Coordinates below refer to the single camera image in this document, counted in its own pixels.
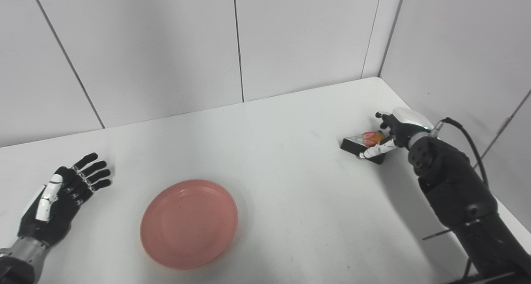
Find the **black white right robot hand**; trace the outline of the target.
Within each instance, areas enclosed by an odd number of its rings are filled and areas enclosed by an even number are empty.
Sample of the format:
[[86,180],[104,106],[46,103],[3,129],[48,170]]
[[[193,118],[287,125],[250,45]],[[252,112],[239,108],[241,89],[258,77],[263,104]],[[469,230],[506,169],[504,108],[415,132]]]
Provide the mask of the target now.
[[396,148],[410,147],[417,135],[427,136],[434,129],[429,119],[409,108],[397,107],[390,113],[379,111],[375,113],[375,117],[381,119],[380,128],[387,130],[387,135],[375,146],[368,147],[358,154],[360,159],[374,163],[377,162],[377,157]]

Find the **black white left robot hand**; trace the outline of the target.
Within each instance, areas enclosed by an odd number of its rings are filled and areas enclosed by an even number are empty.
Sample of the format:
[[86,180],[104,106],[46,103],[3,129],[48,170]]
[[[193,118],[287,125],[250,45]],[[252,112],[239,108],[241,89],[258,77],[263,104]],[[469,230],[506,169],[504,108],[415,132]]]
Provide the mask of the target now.
[[112,184],[107,162],[98,157],[90,153],[70,167],[60,166],[23,214],[17,236],[35,239],[46,247],[61,242],[81,206],[96,191]]

